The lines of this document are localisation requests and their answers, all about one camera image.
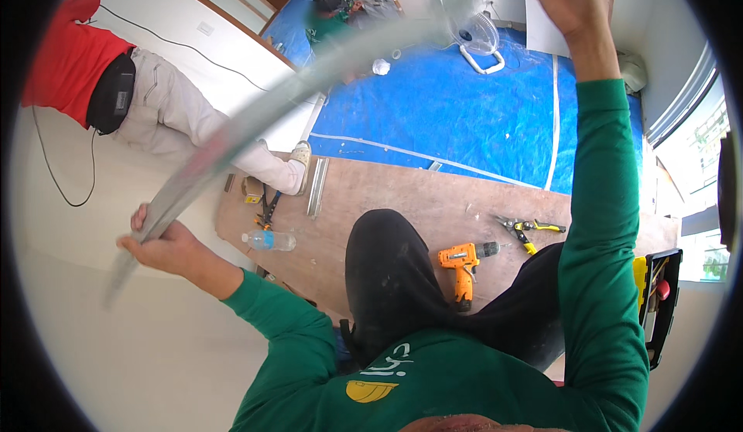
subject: worker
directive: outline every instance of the worker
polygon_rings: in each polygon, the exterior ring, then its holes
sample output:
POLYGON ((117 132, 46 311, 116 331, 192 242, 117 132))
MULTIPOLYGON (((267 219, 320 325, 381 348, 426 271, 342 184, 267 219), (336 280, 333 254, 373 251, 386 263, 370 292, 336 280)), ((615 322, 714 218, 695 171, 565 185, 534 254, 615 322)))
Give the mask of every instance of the worker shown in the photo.
MULTIPOLYGON (((120 239, 142 264, 182 275, 268 339, 233 430, 638 430, 649 377, 632 277, 639 186, 606 3, 539 1, 575 66, 572 224, 477 314, 449 309, 410 223, 367 212, 346 249, 360 370, 339 376, 328 316, 217 257, 183 224, 143 245, 120 239), (562 347, 557 387, 543 370, 562 347)), ((135 213, 133 229, 145 215, 135 213)))
POLYGON ((358 0, 312 0, 307 14, 305 34, 313 51, 332 36, 351 30, 348 20, 362 9, 358 0))
MULTIPOLYGON (((84 129, 92 126, 135 150, 188 158, 229 117, 161 56, 78 22, 90 19, 99 5, 100 0, 62 2, 36 54, 21 105, 55 108, 84 129)), ((262 142, 234 164, 276 190, 298 195, 310 156, 306 141, 287 162, 262 142)))

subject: white fan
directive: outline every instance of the white fan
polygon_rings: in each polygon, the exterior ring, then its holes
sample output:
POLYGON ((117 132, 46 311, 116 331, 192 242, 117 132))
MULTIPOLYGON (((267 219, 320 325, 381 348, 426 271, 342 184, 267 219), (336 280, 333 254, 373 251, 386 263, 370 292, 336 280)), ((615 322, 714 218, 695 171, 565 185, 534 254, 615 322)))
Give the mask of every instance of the white fan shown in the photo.
POLYGON ((477 12, 461 23, 452 21, 450 31, 454 41, 459 44, 459 52, 479 74, 495 73, 506 66, 503 56, 498 52, 500 37, 496 25, 485 14, 477 12), (475 63, 470 53, 481 56, 492 55, 496 57, 498 63, 483 70, 475 63))

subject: wall outlet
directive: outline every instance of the wall outlet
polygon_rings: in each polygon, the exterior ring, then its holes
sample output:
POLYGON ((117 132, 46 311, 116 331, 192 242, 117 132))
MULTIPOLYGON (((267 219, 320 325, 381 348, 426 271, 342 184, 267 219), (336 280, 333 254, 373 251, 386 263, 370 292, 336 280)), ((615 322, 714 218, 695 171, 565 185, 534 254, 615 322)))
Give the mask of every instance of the wall outlet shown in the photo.
POLYGON ((196 30, 203 32, 205 36, 211 36, 212 32, 214 32, 214 27, 201 21, 196 30))

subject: cordless drill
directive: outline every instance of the cordless drill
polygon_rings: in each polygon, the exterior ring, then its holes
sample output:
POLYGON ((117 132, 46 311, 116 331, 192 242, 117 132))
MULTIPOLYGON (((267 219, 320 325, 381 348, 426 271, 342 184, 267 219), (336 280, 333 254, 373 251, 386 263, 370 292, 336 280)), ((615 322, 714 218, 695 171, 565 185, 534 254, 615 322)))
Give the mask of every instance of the cordless drill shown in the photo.
POLYGON ((480 258, 493 256, 499 251, 501 251, 500 243, 485 242, 465 243, 438 253, 441 266, 448 270, 456 270, 457 273, 457 284, 454 287, 454 306, 457 311, 465 312, 472 308, 472 283, 477 282, 475 273, 477 265, 480 264, 480 258))

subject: white pants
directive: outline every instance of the white pants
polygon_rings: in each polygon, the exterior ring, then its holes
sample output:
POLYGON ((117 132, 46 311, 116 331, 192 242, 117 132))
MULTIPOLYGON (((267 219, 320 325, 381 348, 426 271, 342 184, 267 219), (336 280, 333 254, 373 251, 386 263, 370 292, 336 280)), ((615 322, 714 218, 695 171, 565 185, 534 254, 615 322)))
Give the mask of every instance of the white pants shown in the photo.
MULTIPOLYGON (((132 60, 137 70, 132 104, 112 134, 115 140, 151 154, 185 159, 228 121, 165 58, 137 47, 132 60)), ((301 182, 294 166, 274 157, 262 144, 238 155, 233 164, 276 190, 296 190, 301 182)))

